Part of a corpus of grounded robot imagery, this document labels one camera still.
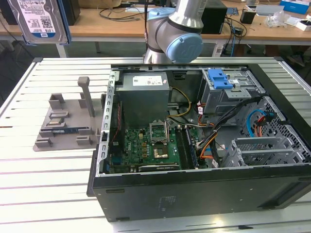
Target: yellow wire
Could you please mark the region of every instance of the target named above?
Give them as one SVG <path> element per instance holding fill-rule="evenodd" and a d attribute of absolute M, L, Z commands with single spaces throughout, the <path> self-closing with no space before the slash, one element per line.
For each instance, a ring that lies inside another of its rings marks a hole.
<path fill-rule="evenodd" d="M 191 102 L 190 102 L 190 99 L 188 98 L 188 96 L 186 96 L 186 94 L 184 92 L 182 92 L 180 89 L 176 88 L 176 87 L 172 87 L 172 89 L 175 89 L 177 91 L 179 91 L 188 101 L 188 109 L 184 112 L 184 113 L 181 113 L 181 114 L 177 114 L 177 115 L 168 115 L 168 117 L 181 117 L 183 115 L 186 115 L 188 112 L 190 112 L 191 110 Z"/>

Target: floor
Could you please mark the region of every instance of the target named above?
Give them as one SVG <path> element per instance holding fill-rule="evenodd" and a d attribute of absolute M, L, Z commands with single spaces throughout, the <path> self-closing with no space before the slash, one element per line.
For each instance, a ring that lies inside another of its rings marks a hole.
<path fill-rule="evenodd" d="M 32 57 L 20 46 L 20 43 L 13 43 L 15 50 L 9 52 L 4 50 L 0 53 L 0 106 L 9 96 L 16 83 L 32 62 Z M 264 56 L 264 46 L 253 45 L 250 53 L 245 56 Z M 58 57 L 55 45 L 26 46 L 33 57 Z M 96 53 L 93 42 L 73 42 L 66 47 L 69 57 L 141 57 L 145 53 L 145 44 L 140 42 L 101 42 L 101 53 Z M 214 45 L 205 44 L 201 56 L 212 55 Z M 280 54 L 283 58 L 292 53 L 290 46 L 280 46 Z M 306 77 L 311 64 L 302 68 L 293 66 L 293 69 L 306 81 L 311 83 L 311 73 Z"/>

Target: open computer tower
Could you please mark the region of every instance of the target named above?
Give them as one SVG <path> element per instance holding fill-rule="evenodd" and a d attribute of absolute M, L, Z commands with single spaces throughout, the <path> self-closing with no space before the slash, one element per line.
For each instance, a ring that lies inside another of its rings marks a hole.
<path fill-rule="evenodd" d="M 258 65 L 114 65 L 90 186 L 108 221 L 281 209 L 310 131 Z"/>

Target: aluminum table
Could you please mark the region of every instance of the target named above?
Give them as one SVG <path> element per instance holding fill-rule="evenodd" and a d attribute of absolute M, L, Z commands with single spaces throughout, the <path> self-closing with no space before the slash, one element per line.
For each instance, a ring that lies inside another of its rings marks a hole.
<path fill-rule="evenodd" d="M 310 87 L 273 58 L 199 58 L 196 63 L 256 63 L 297 107 L 311 102 Z M 112 64 L 141 58 L 49 58 L 34 61 L 0 108 L 0 232 L 86 231 L 244 233 L 311 231 L 311 193 L 283 210 L 108 223 L 95 198 L 86 196 L 92 150 L 34 152 L 32 147 L 51 93 L 78 99 L 79 76 L 90 78 L 93 98 L 107 87 Z M 308 111 L 300 109 L 309 120 Z"/>

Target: white box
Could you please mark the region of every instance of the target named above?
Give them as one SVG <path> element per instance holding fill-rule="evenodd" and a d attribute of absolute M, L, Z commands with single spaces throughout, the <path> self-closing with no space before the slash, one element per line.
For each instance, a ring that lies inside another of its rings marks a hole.
<path fill-rule="evenodd" d="M 296 27 L 303 31 L 311 31 L 311 21 L 307 19 L 301 20 L 296 24 Z"/>

